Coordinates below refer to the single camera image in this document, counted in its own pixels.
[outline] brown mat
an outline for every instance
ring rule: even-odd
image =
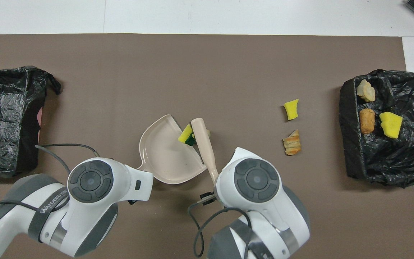
[[[34,65],[64,86],[49,95],[41,142],[93,146],[104,157],[140,165],[138,141],[165,114],[184,127],[202,117],[212,131],[218,169],[237,146],[269,160],[309,210],[311,238],[292,258],[414,258],[414,186],[383,187],[345,175],[338,125],[344,81],[374,69],[404,70],[400,38],[210,35],[1,35],[0,69]],[[299,98],[286,121],[284,102]],[[284,154],[296,128],[303,150]],[[53,149],[72,168],[91,157]],[[33,173],[66,182],[47,154]],[[0,199],[16,179],[0,180]],[[212,190],[207,172],[167,185],[155,180],[148,202],[119,204],[108,237],[84,258],[194,258],[194,223],[186,213]],[[196,208],[203,222],[219,205]],[[214,219],[212,234],[239,215]],[[26,235],[4,258],[68,258]]]

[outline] black trash bag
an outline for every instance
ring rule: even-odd
[[[375,88],[373,102],[357,95],[363,79]],[[383,185],[414,185],[414,73],[378,69],[346,81],[339,108],[347,175]],[[375,112],[375,128],[368,135],[360,132],[359,112],[364,108]],[[397,139],[384,135],[379,117],[383,112],[402,116]]]
[[[33,66],[0,70],[0,177],[12,177],[38,165],[37,115],[47,84],[61,92],[53,75]]]

